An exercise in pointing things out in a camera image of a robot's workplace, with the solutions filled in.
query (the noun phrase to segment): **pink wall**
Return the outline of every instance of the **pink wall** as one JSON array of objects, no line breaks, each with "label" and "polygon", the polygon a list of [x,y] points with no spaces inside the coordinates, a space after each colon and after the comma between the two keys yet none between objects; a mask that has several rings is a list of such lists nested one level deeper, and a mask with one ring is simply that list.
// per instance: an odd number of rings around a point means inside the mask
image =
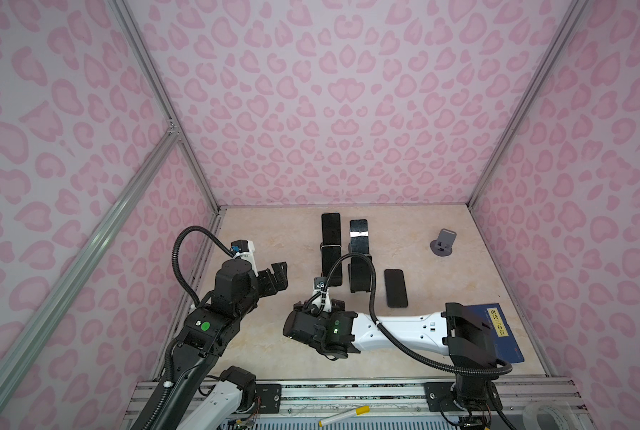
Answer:
[{"label": "pink wall", "polygon": [[[3,411],[0,430],[118,426],[183,293],[172,273],[174,240],[210,216],[174,149]],[[183,273],[202,240],[192,233],[184,241]]]},{"label": "pink wall", "polygon": [[569,1],[129,3],[237,205],[467,201]]},{"label": "pink wall", "polygon": [[600,430],[640,430],[640,1],[601,0],[475,211]]},{"label": "pink wall", "polygon": [[165,124],[102,0],[0,0],[0,358]]}]

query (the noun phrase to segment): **yellow and white marker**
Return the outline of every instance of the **yellow and white marker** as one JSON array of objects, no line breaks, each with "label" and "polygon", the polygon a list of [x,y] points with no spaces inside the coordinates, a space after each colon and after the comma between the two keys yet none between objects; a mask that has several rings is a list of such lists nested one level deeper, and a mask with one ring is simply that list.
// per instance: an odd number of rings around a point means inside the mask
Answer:
[{"label": "yellow and white marker", "polygon": [[350,417],[355,417],[358,415],[363,415],[367,412],[370,412],[369,406],[361,406],[359,408],[351,409],[350,411],[343,412],[341,414],[332,415],[331,417],[327,417],[324,420],[320,420],[320,427],[332,424],[333,422],[345,420]]}]

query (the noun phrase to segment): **round base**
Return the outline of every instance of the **round base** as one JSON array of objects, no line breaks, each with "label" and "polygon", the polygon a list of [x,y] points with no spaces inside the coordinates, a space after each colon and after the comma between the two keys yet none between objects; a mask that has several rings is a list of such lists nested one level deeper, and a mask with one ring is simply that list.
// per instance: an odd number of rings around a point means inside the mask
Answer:
[{"label": "round base", "polygon": [[448,257],[453,252],[451,248],[442,248],[438,246],[436,240],[430,242],[430,249],[435,253],[435,255],[439,255],[440,257]]}]

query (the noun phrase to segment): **phone on stand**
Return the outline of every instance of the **phone on stand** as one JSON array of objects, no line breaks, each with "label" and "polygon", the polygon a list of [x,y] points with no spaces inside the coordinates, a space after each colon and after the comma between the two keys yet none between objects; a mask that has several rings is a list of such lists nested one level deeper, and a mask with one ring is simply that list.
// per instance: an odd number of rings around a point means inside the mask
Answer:
[{"label": "phone on stand", "polygon": [[408,307],[404,271],[400,269],[386,269],[384,271],[384,286],[386,287],[387,306]]}]

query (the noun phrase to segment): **wall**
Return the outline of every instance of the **wall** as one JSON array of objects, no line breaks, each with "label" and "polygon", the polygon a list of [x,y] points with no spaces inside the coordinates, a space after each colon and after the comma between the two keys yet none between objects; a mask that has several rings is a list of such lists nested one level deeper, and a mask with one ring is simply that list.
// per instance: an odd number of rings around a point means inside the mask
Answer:
[{"label": "wall", "polygon": [[131,0],[221,204],[465,202],[568,0]]},{"label": "wall", "polygon": [[0,358],[165,129],[102,0],[0,1]]},{"label": "wall", "polygon": [[[118,426],[135,383],[150,378],[183,293],[172,273],[174,240],[210,217],[174,149],[3,411],[0,430]],[[202,240],[193,233],[182,244],[183,273]]]},{"label": "wall", "polygon": [[475,217],[600,430],[640,430],[640,1],[597,1]]}]

